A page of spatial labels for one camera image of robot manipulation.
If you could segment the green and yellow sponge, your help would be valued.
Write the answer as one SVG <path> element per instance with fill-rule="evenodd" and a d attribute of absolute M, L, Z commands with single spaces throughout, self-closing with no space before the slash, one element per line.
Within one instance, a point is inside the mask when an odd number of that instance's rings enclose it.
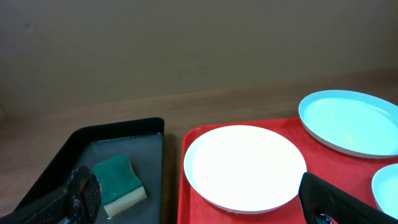
<path fill-rule="evenodd" d="M 113 218 L 147 198 L 127 155 L 120 154 L 94 165 L 102 193 L 102 205 Z"/>

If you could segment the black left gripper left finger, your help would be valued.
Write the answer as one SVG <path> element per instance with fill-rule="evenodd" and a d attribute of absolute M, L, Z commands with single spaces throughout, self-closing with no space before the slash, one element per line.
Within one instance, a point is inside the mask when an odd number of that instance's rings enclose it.
<path fill-rule="evenodd" d="M 68 182 L 1 218 L 7 224 L 94 223 L 101 206 L 101 187 L 86 166 L 72 170 Z"/>

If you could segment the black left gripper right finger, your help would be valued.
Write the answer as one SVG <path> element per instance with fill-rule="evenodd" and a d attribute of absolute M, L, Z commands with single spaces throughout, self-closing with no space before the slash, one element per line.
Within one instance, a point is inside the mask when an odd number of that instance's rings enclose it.
<path fill-rule="evenodd" d="M 397 219 L 306 172 L 298 190 L 308 224 L 397 224 Z"/>

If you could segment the white plate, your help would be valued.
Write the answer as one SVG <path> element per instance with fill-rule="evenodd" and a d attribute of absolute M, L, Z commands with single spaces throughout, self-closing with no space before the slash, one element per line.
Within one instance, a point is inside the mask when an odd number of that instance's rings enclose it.
<path fill-rule="evenodd" d="M 265 128 L 231 125 L 188 147 L 185 176 L 206 201 L 227 212 L 258 214 L 295 198 L 307 165 L 288 139 Z"/>

